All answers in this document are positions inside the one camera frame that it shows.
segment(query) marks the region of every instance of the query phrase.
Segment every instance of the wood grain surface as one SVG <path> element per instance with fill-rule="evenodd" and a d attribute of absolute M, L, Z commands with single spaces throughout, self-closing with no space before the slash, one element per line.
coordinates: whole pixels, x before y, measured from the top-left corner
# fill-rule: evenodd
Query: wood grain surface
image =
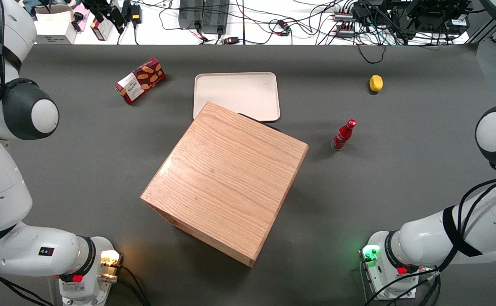
<path fill-rule="evenodd" d="M 308 145 L 208 102 L 140 198 L 253 266 Z"/>

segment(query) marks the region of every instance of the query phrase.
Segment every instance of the lemon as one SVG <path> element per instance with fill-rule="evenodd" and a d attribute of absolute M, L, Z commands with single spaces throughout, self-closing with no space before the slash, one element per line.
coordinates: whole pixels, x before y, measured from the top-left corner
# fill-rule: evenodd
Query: lemon
<path fill-rule="evenodd" d="M 382 90 L 382 87 L 384 87 L 384 81 L 382 80 L 381 76 L 373 75 L 371 77 L 371 81 L 369 81 L 368 85 L 371 88 L 371 91 L 378 93 L 379 91 Z"/>

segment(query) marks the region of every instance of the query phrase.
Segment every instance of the white tray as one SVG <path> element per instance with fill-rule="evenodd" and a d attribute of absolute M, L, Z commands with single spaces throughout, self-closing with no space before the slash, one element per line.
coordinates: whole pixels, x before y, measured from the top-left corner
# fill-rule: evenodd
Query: white tray
<path fill-rule="evenodd" d="M 272 72 L 197 75 L 193 119 L 208 101 L 261 122 L 280 118 L 278 85 Z"/>

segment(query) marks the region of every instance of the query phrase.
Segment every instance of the red bottle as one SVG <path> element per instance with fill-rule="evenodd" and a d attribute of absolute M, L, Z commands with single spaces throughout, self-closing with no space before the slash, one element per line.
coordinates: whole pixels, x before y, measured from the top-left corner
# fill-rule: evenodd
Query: red bottle
<path fill-rule="evenodd" d="M 351 132 L 355 126 L 355 120 L 351 119 L 348 123 L 339 129 L 339 132 L 333 137 L 331 147 L 335 150 L 340 150 L 344 147 L 348 139 L 351 137 Z"/>

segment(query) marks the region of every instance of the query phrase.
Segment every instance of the gray table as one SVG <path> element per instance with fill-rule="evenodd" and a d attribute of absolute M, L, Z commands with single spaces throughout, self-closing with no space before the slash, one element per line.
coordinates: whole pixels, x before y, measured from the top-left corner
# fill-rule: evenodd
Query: gray table
<path fill-rule="evenodd" d="M 382 49 L 363 51 L 377 60 Z M 151 56 L 169 80 L 128 106 L 113 85 Z M 238 71 L 277 75 L 273 125 L 310 145 L 253 269 L 139 200 L 192 121 L 195 76 Z M 495 105 L 473 47 L 388 47 L 370 65 L 354 47 L 42 45 L 22 74 L 61 112 L 51 137 L 11 145 L 34 198 L 25 222 L 109 238 L 154 305 L 362 305 L 357 250 L 372 233 L 456 204 L 496 177 L 473 138 Z M 367 91 L 373 74 L 384 79 L 378 95 Z M 358 126 L 336 153 L 329 142 L 350 118 Z M 49 297 L 45 278 L 11 279 Z M 1 284 L 0 296 L 1 306 L 30 305 Z M 496 263 L 446 270 L 440 306 L 489 304 Z M 117 285 L 109 306 L 119 305 L 137 301 Z"/>

